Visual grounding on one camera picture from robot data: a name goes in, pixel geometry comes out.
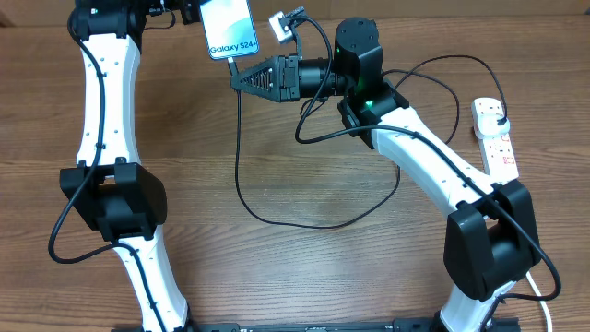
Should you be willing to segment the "white power strip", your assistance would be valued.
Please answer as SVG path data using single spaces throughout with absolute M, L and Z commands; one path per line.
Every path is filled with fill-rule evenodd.
M 504 116 L 502 103 L 489 97 L 474 99 L 471 104 L 473 121 L 476 113 Z M 506 184 L 519 177 L 509 133 L 488 139 L 478 139 L 484 171 L 494 182 Z

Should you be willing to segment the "white charger plug adapter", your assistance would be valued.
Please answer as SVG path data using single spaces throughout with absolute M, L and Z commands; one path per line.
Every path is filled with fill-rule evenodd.
M 508 134 L 511 129 L 511 123 L 509 120 L 500 123 L 501 119 L 495 113 L 476 113 L 474 118 L 474 132 L 476 137 L 483 140 Z

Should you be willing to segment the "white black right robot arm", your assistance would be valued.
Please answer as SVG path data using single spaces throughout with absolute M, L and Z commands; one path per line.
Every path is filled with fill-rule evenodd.
M 399 318 L 395 331 L 516 331 L 498 306 L 514 285 L 544 259 L 532 198 L 517 180 L 473 168 L 421 121 L 389 81 L 376 23 L 348 18 L 327 39 L 326 58 L 273 56 L 241 70 L 230 67 L 231 87 L 274 102 L 338 97 L 346 135 L 405 171 L 446 219 L 443 262 L 453 282 L 433 317 Z

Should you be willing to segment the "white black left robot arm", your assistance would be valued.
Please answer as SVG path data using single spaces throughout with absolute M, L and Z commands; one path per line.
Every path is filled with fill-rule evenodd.
M 105 244 L 72 258 L 72 263 L 113 250 L 139 303 L 139 330 L 195 331 L 165 247 L 165 188 L 142 166 L 136 143 L 142 34 L 148 17 L 165 13 L 185 24 L 198 20 L 196 3 L 182 0 L 82 0 L 68 17 L 68 33 L 85 66 L 84 125 L 75 167 L 60 171 L 60 187 L 68 201 L 53 226 L 48 253 L 53 261 L 68 264 L 55 245 L 68 213 L 75 210 Z

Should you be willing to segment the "Samsung Galaxy S24+ smartphone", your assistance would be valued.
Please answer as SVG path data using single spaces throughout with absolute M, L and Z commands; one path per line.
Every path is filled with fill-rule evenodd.
M 205 0 L 199 2 L 199 9 L 211 59 L 222 60 L 259 52 L 248 0 Z

